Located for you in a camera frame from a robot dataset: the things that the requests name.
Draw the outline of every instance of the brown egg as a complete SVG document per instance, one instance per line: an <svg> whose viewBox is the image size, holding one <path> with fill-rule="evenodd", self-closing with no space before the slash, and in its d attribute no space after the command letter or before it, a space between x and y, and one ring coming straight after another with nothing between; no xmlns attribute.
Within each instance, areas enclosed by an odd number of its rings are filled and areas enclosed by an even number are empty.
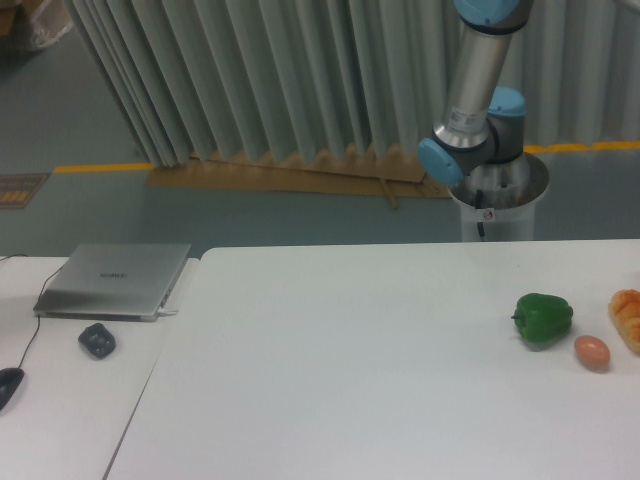
<svg viewBox="0 0 640 480"><path fill-rule="evenodd" d="M611 353L609 347L599 338L582 335L573 343L576 355L582 364L592 370L602 370L609 365Z"/></svg>

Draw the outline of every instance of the blue joint cap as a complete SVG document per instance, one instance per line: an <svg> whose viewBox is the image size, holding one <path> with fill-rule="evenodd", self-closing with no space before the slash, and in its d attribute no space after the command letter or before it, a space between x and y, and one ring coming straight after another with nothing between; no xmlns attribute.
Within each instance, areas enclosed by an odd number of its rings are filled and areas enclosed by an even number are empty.
<svg viewBox="0 0 640 480"><path fill-rule="evenodd" d="M489 105L489 115L494 117L524 117L527 105L522 94L513 88L497 87Z"/></svg>
<svg viewBox="0 0 640 480"><path fill-rule="evenodd" d="M521 0L454 0L458 14L471 25L491 27L509 15Z"/></svg>
<svg viewBox="0 0 640 480"><path fill-rule="evenodd" d="M430 138L423 139L418 145L418 159L426 172L440 183L455 185L464 178L453 157Z"/></svg>

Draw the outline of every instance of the green bell pepper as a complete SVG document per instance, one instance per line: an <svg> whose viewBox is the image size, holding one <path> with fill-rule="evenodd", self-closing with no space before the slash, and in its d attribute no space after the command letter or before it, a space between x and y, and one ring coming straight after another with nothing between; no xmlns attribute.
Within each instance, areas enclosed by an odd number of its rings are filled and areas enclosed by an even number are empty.
<svg viewBox="0 0 640 480"><path fill-rule="evenodd" d="M522 338L532 343L546 343L571 328L573 308L564 298L530 293L518 300L513 318Z"/></svg>

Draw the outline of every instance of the black mouse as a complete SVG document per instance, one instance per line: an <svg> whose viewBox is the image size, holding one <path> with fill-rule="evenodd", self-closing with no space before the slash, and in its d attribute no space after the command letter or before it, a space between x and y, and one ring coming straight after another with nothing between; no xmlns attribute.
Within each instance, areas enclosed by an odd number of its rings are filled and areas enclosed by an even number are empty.
<svg viewBox="0 0 640 480"><path fill-rule="evenodd" d="M3 368L0 370L0 410L9 403L23 378L24 370L21 368Z"/></svg>

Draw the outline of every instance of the sticker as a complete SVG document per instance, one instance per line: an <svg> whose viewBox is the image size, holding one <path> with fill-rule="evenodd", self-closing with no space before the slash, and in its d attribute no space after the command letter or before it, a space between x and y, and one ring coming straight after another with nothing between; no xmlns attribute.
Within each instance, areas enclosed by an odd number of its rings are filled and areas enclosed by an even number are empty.
<svg viewBox="0 0 640 480"><path fill-rule="evenodd" d="M493 208L482 208L476 210L476 220L478 222L495 222L496 211Z"/></svg>
<svg viewBox="0 0 640 480"><path fill-rule="evenodd" d="M484 127L487 112L489 110L480 110L479 112L465 112L458 107L451 109L449 116L449 129L461 133L476 133Z"/></svg>
<svg viewBox="0 0 640 480"><path fill-rule="evenodd" d="M0 175L0 209L26 207L48 177L47 173Z"/></svg>

